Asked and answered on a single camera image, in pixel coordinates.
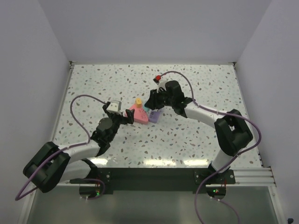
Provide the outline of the pink triangular power strip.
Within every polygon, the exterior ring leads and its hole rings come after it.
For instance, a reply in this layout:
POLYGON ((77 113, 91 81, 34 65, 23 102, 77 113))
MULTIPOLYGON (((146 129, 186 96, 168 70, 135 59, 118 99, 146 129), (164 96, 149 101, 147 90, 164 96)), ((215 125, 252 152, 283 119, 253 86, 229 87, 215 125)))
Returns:
POLYGON ((130 108, 130 110, 135 110, 134 112, 134 122, 140 123, 140 124, 148 124, 149 122, 149 118, 148 115, 146 113, 146 111, 143 109, 142 106, 137 107, 137 105, 132 105, 130 108))

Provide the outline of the yellow plug adapter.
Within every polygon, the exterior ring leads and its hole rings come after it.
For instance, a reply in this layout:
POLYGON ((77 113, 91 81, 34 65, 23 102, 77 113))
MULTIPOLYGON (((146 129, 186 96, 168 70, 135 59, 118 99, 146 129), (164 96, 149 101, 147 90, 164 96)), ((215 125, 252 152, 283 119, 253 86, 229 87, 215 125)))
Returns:
POLYGON ((142 108, 142 100, 140 98, 136 98, 135 105, 136 108, 142 108))

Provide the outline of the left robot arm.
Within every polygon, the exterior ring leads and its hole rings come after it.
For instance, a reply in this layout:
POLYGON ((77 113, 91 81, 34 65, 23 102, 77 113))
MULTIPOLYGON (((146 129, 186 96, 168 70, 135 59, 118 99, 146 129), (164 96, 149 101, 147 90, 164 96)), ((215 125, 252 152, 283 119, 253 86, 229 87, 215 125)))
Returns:
POLYGON ((54 189, 60 182, 68 166, 76 161, 98 157, 109 148, 120 125, 134 123, 134 109, 122 113, 109 113, 100 120, 88 143, 77 143, 74 146, 58 146, 52 141, 45 143, 23 169, 23 174, 43 193, 54 189))

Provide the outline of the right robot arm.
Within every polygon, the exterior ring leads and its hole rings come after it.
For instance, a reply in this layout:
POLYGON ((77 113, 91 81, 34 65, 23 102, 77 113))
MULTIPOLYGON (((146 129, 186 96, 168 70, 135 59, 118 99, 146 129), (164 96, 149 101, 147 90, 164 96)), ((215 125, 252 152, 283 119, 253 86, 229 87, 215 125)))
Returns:
POLYGON ((215 129, 220 150, 209 164, 208 178, 213 183, 219 183, 224 179, 224 172, 229 169, 228 163, 231 159, 253 140, 252 132, 240 118, 241 113, 238 110, 233 109, 220 115, 211 112, 210 108, 201 109, 192 98, 184 95, 178 81, 163 81, 159 78, 154 78, 157 88, 150 91, 145 106, 151 110, 169 106, 177 115, 201 121, 215 129))

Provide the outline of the teal plug adapter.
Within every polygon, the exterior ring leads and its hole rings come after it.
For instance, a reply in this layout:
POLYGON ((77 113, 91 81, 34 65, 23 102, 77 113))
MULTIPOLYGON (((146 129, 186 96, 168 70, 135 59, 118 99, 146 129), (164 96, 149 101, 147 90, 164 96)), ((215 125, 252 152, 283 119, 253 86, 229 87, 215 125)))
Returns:
POLYGON ((147 108, 147 107, 145 107, 144 105, 142 106, 142 108, 143 108, 143 110, 144 110, 145 112, 149 112, 149 111, 150 111, 150 109, 147 108))

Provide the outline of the purple power strip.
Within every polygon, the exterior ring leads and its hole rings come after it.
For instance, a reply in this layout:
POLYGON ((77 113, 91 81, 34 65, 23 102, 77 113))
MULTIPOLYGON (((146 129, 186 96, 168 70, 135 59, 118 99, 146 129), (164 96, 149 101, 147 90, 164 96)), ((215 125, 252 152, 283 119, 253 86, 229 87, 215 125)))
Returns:
POLYGON ((151 110, 148 118, 149 122, 156 124, 159 120, 160 114, 161 114, 160 110, 158 111, 151 110))

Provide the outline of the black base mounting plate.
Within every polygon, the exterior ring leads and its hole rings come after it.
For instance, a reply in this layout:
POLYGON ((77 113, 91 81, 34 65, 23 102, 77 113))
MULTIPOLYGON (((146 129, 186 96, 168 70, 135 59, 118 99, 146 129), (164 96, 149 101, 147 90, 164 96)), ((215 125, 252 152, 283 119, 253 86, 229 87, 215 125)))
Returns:
POLYGON ((200 183, 209 175, 208 168, 98 168, 86 178, 72 179, 71 184, 80 186, 80 193, 91 194, 99 186, 88 179, 96 178, 105 184, 105 193, 114 191, 191 191, 196 192, 200 183))

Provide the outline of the aluminium front rail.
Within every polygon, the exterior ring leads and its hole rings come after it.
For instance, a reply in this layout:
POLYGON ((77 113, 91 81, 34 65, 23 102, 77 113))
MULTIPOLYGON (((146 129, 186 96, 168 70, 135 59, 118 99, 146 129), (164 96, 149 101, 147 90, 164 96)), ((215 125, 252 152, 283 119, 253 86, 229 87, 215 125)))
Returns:
POLYGON ((241 168, 213 174, 208 168, 98 168, 83 161, 65 168, 42 168, 32 182, 42 192, 49 192, 61 182, 87 182, 100 179, 105 184, 129 182, 132 185, 156 181, 205 184, 237 184, 242 186, 274 186, 275 180, 270 168, 241 168))

